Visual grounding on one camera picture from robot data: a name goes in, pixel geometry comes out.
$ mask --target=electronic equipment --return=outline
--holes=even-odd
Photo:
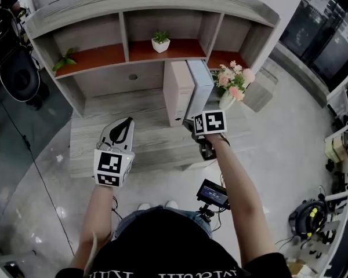
[[[214,81],[204,60],[187,60],[195,88],[192,93],[186,119],[201,114],[214,88]]]
[[[205,179],[203,181],[196,197],[198,201],[205,202],[205,206],[200,207],[199,211],[201,212],[200,217],[207,223],[209,223],[210,218],[215,215],[215,213],[209,209],[210,205],[215,205],[219,208],[219,211],[216,213],[231,209],[226,189],[210,180]]]
[[[289,216],[291,232],[302,239],[318,233],[326,224],[328,207],[321,193],[318,200],[303,201]]]
[[[194,88],[186,61],[165,62],[162,92],[171,127],[183,124]]]

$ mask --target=denim shorts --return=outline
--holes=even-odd
[[[204,221],[200,217],[200,212],[178,210],[174,208],[164,207],[162,205],[152,207],[147,210],[134,211],[132,214],[129,214],[128,216],[124,217],[118,224],[114,237],[117,239],[119,235],[122,233],[122,231],[126,229],[137,217],[158,209],[167,209],[175,213],[178,213],[184,217],[188,217],[189,219],[193,220],[197,225],[199,225],[200,228],[203,229],[208,234],[209,238],[213,239],[213,234],[211,231],[210,224]]]

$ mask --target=shelf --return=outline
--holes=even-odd
[[[86,99],[84,117],[74,115],[71,121],[72,178],[94,175],[94,150],[103,128],[127,116],[135,122],[132,173],[203,162],[191,133],[185,127],[170,127],[162,89],[141,90]],[[227,125],[227,138],[237,152],[255,148],[241,106],[227,113]]]
[[[239,53],[221,52],[218,50],[212,51],[208,61],[208,68],[210,70],[219,70],[221,64],[229,66],[231,61],[236,61],[236,63],[241,65],[243,68],[249,68]]]
[[[205,59],[206,55],[197,39],[171,39],[169,49],[163,53],[156,52],[151,41],[129,42],[129,59],[134,61],[166,59]]]
[[[73,54],[77,65],[66,65],[56,72],[56,79],[97,68],[125,63],[122,44],[87,49]]]

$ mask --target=green plant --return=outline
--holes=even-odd
[[[57,64],[55,64],[55,66],[53,67],[53,71],[57,71],[65,65],[77,65],[77,62],[71,58],[73,53],[74,49],[69,49],[66,55],[63,56]]]
[[[157,30],[157,32],[155,32],[153,37],[153,40],[157,42],[158,44],[162,44],[168,41],[168,39],[169,39],[169,33],[167,31],[160,32],[159,30]]]

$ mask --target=white flower pot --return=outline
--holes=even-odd
[[[230,92],[226,90],[219,101],[219,108],[222,110],[227,110],[235,102],[235,98],[231,96]]]
[[[153,49],[158,52],[158,53],[162,53],[164,51],[166,51],[166,49],[168,49],[169,47],[169,44],[170,44],[170,40],[168,39],[168,41],[162,43],[162,44],[159,44],[157,43],[155,40],[151,39],[152,41],[152,46],[153,46]]]

